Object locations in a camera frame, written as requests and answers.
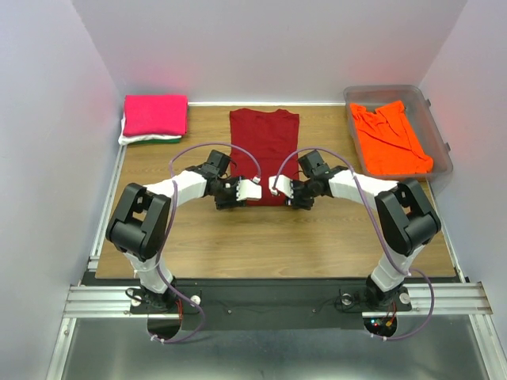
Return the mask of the dark red t shirt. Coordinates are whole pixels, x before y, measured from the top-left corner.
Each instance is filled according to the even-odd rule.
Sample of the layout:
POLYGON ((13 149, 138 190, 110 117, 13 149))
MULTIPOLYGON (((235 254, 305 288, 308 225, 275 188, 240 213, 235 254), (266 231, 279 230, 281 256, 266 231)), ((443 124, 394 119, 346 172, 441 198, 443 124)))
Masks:
POLYGON ((284 109, 261 112, 240 108, 229 114, 231 144, 248 150, 261 167, 262 196, 251 206, 285 205, 283 195, 269 190, 269 178, 277 174, 284 159, 298 147, 299 115, 284 109))

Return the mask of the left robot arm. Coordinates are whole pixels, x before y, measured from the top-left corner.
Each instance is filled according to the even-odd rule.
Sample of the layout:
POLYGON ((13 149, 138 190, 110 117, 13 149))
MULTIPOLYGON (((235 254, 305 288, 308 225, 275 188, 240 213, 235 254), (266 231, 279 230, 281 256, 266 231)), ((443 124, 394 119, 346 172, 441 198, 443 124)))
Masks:
POLYGON ((205 162, 191 165, 178 175, 156 184, 128 184, 110 217, 105 238, 123 253, 139 276, 139 289, 127 291, 134 306, 147 305, 171 311, 181 301, 170 288, 176 279, 162 263, 162 251, 172 228, 175 211, 190 200, 212 196, 217 209, 243 207, 239 190, 244 176, 227 175, 230 156, 212 150, 205 162))

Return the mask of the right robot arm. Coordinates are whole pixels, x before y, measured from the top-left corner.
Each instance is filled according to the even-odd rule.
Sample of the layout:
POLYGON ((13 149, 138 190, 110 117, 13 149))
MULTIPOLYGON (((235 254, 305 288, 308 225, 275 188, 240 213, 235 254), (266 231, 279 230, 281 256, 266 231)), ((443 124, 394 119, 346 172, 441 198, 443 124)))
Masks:
POLYGON ((305 180, 282 174, 284 160, 275 176, 269 178, 273 195, 285 195, 294 209, 310 210, 318 196, 350 200, 364 205, 383 255, 366 279, 365 302, 382 309, 392 302, 417 255, 441 230, 441 221, 420 183, 381 180, 357 173, 346 162, 329 167, 319 150, 308 150, 298 159, 305 180))

